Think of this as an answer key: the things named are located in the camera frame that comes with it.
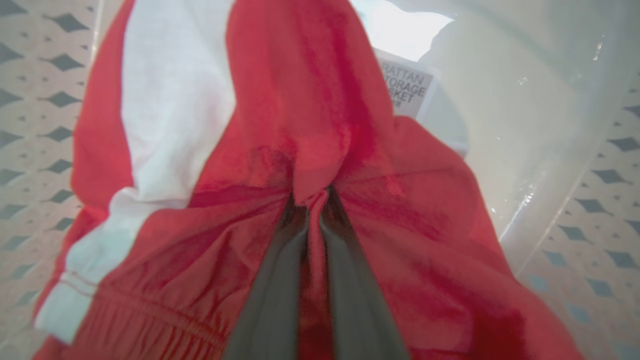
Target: red fabric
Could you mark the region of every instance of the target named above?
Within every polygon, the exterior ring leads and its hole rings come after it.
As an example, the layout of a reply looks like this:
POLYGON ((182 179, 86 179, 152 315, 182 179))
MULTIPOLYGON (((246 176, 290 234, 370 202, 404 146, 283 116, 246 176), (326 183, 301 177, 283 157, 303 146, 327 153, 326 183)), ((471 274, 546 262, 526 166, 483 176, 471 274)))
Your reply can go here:
MULTIPOLYGON (((73 186, 86 207, 64 249, 131 185, 119 64, 132 3, 102 45, 79 119, 73 186), (108 151, 102 138, 112 139, 108 151)), ((317 227, 330 183, 414 359, 581 358, 511 275, 466 164, 414 120, 392 116, 346 0, 238 0, 227 44, 237 108, 189 207, 154 213, 73 344, 49 339, 36 359, 220 358, 291 192, 311 212, 300 359, 331 359, 317 227)))

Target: red jacket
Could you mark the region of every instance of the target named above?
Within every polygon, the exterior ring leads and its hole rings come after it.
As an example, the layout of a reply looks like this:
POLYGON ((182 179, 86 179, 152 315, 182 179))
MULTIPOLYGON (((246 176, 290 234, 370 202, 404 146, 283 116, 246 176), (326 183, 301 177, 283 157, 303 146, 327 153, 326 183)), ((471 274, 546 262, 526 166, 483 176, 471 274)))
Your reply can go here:
POLYGON ((35 358, 220 358, 293 194, 310 213, 298 353, 331 359, 332 184, 414 359, 581 359, 513 277, 464 161, 393 116, 347 0, 227 2, 126 0, 112 24, 35 358))

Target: gray diamond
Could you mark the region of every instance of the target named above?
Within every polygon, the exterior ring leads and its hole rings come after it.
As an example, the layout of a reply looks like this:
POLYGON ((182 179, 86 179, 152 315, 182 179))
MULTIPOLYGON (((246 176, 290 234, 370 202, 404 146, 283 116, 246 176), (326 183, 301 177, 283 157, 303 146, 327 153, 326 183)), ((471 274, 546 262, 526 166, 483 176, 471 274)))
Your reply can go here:
POLYGON ((0 0, 0 17, 15 13, 27 13, 27 10, 19 7, 12 0, 0 0))
POLYGON ((60 220, 56 226, 53 227, 54 230, 59 230, 59 231, 64 231, 66 230, 69 225, 74 223, 74 219, 72 218, 62 218, 62 220, 60 220))
POLYGON ((57 142, 61 142, 62 140, 73 135, 73 131, 67 129, 66 127, 58 126, 54 131, 44 135, 52 140, 56 140, 57 142))
POLYGON ((628 252, 617 252, 605 250, 611 257, 616 266, 619 268, 638 268, 636 261, 628 252))
MULTIPOLYGON (((638 317, 640 317, 640 310, 636 310, 636 315, 638 317)), ((616 356, 616 358, 618 360, 638 360, 640 359, 640 346, 638 346, 637 344, 633 344, 633 345, 627 345, 625 343, 619 343, 616 342, 615 343, 615 349, 616 349, 616 354, 618 356, 616 356)))
POLYGON ((23 58, 23 56, 9 49, 7 45, 0 42, 0 64, 19 58, 23 58))
POLYGON ((27 274, 27 272, 29 272, 29 270, 31 270, 34 266, 35 264, 22 264, 17 268, 15 268, 15 270, 9 277, 14 280, 20 279, 24 277, 27 274))
POLYGON ((569 309, 569 313, 571 314, 571 317, 575 321, 582 322, 582 323, 591 322, 591 318, 589 317, 589 312, 584 307, 569 304, 569 303, 567 303, 566 306, 569 309))
POLYGON ((542 250, 542 253, 544 253, 547 259, 549 259, 549 262, 551 262, 552 265, 566 266, 566 261, 564 260, 564 256, 562 256, 562 254, 560 254, 559 252, 542 250))
POLYGON ((2 247, 2 250, 3 251, 14 251, 20 245, 22 245, 22 243, 27 241, 28 238, 29 238, 29 236, 14 235, 9 239, 8 242, 5 243, 5 245, 2 247))
POLYGON ((634 114, 637 118, 640 119, 640 105, 636 105, 636 106, 627 106, 625 108, 625 110, 631 112, 632 114, 634 114))
POLYGON ((21 97, 11 94, 10 92, 0 89, 0 108, 4 105, 11 104, 14 101, 22 100, 21 97))
POLYGON ((73 194, 74 193, 67 190, 60 190, 55 195, 53 195, 53 197, 49 199, 49 201, 57 202, 58 204, 60 204, 64 200, 67 200, 69 197, 73 196, 73 194))
POLYGON ((40 99, 40 100, 46 100, 49 101, 50 103, 52 103, 53 105, 62 108, 64 106, 67 106, 69 104, 73 104, 74 102, 79 102, 79 99, 76 99, 75 97, 67 94, 64 91, 60 91, 58 93, 56 93, 55 95, 52 95, 51 97, 48 97, 46 99, 40 99))
POLYGON ((540 277, 537 275, 531 275, 531 274, 529 274, 527 277, 529 278, 529 282, 531 283, 531 285, 533 285, 533 288, 535 290, 542 291, 542 292, 549 291, 549 285, 547 284, 547 281, 543 277, 540 277))
POLYGON ((613 291, 611 291, 611 287, 609 286, 608 282, 589 279, 588 277, 585 279, 596 295, 601 297, 613 297, 613 291))
POLYGON ((4 130, 0 130, 0 149, 3 149, 5 146, 21 138, 22 136, 14 135, 11 133, 7 133, 4 130))
POLYGON ((2 219, 10 219, 15 214, 17 214, 20 210, 26 208, 25 205, 16 205, 16 204, 8 204, 5 205, 2 210, 0 210, 0 218, 2 219))
POLYGON ((66 13, 58 17, 45 16, 45 18, 55 21, 62 28, 62 30, 66 31, 67 33, 77 30, 89 30, 89 28, 87 28, 82 22, 79 22, 70 13, 66 13))
POLYGON ((66 169, 71 167, 71 163, 68 162, 67 160, 63 160, 63 159, 59 159, 58 161, 56 161, 55 163, 53 163, 50 167, 44 169, 44 170, 48 170, 51 172, 55 172, 56 174, 60 174, 63 171, 65 171, 66 169))
POLYGON ((24 174, 24 173, 23 172, 9 170, 7 168, 4 168, 4 169, 0 170, 0 186, 4 186, 4 185, 10 183, 13 179, 15 179, 16 177, 19 177, 22 174, 24 174))
POLYGON ((564 231, 564 233, 566 234, 566 237, 568 237, 569 240, 586 241, 590 243, 590 241, 587 240, 587 238, 584 236, 584 234, 582 233, 582 230, 580 230, 579 227, 562 226, 562 225, 558 225, 558 227, 562 229, 562 231, 564 231))
POLYGON ((630 182, 624 180, 620 174, 615 170, 592 170, 594 174, 596 174, 605 184, 613 184, 613 183, 627 183, 630 182))
POLYGON ((67 55, 67 54, 62 54, 60 56, 57 56, 53 59, 49 59, 46 60, 50 63, 52 63, 53 65, 55 65, 55 67, 57 67, 58 69, 62 70, 62 71, 67 71, 70 69, 74 69, 76 67, 84 67, 83 64, 73 60, 71 58, 71 56, 67 55))
POLYGON ((575 200, 579 202, 580 205, 582 205, 582 207, 588 213, 607 213, 609 215, 613 215, 612 213, 605 210, 600 204, 600 201, 597 201, 596 199, 575 199, 575 200))
POLYGON ((627 224, 631 225, 631 227, 633 227, 634 230, 640 236, 640 221, 633 221, 633 220, 625 220, 625 221, 627 222, 627 224))
POLYGON ((640 149, 640 143, 635 138, 628 137, 624 139, 607 140, 617 146, 621 151, 631 151, 640 149))
POLYGON ((39 291, 38 290, 31 290, 31 291, 27 291, 24 294, 22 294, 22 296, 20 297, 20 299, 18 299, 18 302, 15 303, 16 306, 24 306, 26 304, 29 304, 33 298, 36 297, 36 295, 38 295, 39 291))

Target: light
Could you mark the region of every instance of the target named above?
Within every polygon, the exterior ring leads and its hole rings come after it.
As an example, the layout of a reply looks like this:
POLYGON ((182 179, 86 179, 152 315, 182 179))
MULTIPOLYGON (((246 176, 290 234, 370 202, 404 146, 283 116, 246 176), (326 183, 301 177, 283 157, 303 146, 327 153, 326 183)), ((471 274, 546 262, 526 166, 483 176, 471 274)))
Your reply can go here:
POLYGON ((373 47, 418 61, 453 19, 434 12, 405 12, 386 0, 352 0, 373 47))
POLYGON ((598 46, 596 46, 596 54, 593 57, 593 61, 596 61, 598 59, 601 49, 602 49, 602 41, 598 43, 598 46))

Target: label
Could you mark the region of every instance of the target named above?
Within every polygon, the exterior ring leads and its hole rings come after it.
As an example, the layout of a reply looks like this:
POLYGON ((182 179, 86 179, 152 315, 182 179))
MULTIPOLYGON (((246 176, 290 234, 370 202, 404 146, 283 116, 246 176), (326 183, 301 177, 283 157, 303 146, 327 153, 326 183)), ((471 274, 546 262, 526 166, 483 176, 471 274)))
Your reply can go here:
POLYGON ((433 75, 399 65, 392 61, 379 59, 382 74, 385 77, 394 114, 416 119, 424 102, 433 75))

